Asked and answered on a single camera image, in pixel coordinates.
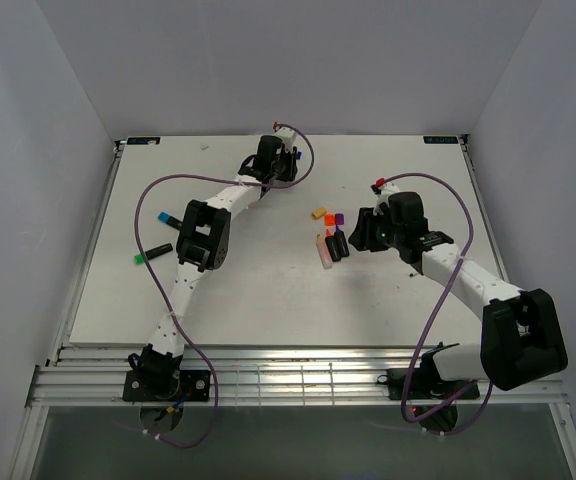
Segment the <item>purple black highlighter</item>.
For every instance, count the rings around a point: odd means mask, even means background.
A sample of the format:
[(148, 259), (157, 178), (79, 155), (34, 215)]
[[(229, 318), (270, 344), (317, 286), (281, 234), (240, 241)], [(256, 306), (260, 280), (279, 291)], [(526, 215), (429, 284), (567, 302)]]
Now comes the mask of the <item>purple black highlighter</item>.
[(343, 230), (339, 226), (335, 227), (334, 237), (335, 237), (338, 249), (339, 249), (340, 256), (342, 258), (347, 258), (350, 255), (349, 247), (348, 247), (345, 233), (343, 232)]

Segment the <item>orange black highlighter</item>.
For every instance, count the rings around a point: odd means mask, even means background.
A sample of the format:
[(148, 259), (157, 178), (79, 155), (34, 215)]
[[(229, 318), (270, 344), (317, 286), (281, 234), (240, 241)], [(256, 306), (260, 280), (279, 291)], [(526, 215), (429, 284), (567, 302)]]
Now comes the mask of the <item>orange black highlighter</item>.
[(327, 246), (332, 261), (339, 262), (341, 260), (341, 253), (339, 250), (337, 239), (329, 229), (326, 230), (325, 244)]

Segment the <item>pale orange yellow highlighter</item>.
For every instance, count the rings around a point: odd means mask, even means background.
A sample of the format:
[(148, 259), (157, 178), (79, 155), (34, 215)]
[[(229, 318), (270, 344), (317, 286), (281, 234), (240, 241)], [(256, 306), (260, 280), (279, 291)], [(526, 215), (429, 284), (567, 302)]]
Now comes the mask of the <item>pale orange yellow highlighter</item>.
[(333, 260), (330, 256), (330, 252), (325, 242), (325, 238), (320, 234), (318, 234), (316, 238), (316, 247), (320, 261), (322, 263), (322, 267), (324, 269), (331, 269), (333, 265)]

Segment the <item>pale orange highlighter cap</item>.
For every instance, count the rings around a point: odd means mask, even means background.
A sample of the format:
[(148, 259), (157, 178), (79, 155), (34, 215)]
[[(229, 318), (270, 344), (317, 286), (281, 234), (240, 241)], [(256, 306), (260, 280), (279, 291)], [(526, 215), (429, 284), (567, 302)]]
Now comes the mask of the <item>pale orange highlighter cap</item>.
[(317, 220), (317, 219), (324, 217), (326, 214), (327, 214), (327, 209), (325, 207), (319, 207), (311, 213), (311, 218), (313, 220)]

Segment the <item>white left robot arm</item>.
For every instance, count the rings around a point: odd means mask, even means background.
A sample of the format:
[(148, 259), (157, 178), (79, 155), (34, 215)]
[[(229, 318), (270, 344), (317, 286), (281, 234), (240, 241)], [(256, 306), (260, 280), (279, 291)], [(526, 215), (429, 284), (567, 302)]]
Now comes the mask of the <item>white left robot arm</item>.
[(295, 145), (299, 133), (287, 124), (274, 127), (274, 132), (260, 138), (257, 151), (239, 167), (232, 180), (201, 175), (173, 174), (152, 182), (192, 179), (222, 184), (224, 189), (207, 200), (190, 201), (181, 220), (176, 253), (178, 259), (174, 285), (166, 291), (149, 260), (146, 268), (162, 294), (166, 312), (155, 332), (139, 354), (128, 357), (138, 381), (158, 399), (173, 397), (180, 387), (178, 369), (184, 347), (194, 343), (183, 331), (182, 322), (190, 300), (202, 277), (220, 268), (227, 256), (231, 222), (238, 214), (257, 202), (271, 189), (287, 189), (304, 177), (298, 177), (300, 152)]

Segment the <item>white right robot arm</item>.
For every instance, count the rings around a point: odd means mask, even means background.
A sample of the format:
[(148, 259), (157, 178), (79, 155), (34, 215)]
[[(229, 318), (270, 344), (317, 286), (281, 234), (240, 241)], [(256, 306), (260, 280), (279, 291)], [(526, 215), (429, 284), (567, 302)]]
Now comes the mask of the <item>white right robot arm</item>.
[(442, 397), (456, 381), (475, 380), (509, 391), (567, 368), (553, 298), (542, 289), (522, 290), (466, 258), (450, 236), (429, 228), (418, 194), (398, 192), (361, 208), (349, 242), (358, 251), (396, 250), (480, 321), (477, 343), (439, 345), (422, 355), (411, 378), (426, 394)]

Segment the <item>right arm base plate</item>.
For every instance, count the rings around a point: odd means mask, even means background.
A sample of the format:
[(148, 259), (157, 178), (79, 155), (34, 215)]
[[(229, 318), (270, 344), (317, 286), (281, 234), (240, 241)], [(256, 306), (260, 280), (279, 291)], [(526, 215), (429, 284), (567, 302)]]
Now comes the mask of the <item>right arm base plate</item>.
[[(390, 400), (400, 401), (403, 395), (406, 374), (407, 370), (405, 368), (390, 368), (377, 377), (376, 384), (387, 388), (387, 396)], [(469, 382), (464, 380), (427, 380), (418, 370), (415, 370), (411, 377), (407, 399), (446, 400), (468, 385)]]

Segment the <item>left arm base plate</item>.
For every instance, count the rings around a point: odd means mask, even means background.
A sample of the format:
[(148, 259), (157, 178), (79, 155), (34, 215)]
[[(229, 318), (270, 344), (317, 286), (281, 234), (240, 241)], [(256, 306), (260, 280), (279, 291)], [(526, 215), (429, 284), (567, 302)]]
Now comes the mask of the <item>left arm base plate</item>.
[(177, 370), (167, 379), (150, 378), (129, 371), (125, 377), (124, 402), (206, 402), (210, 399), (211, 374), (208, 370)]

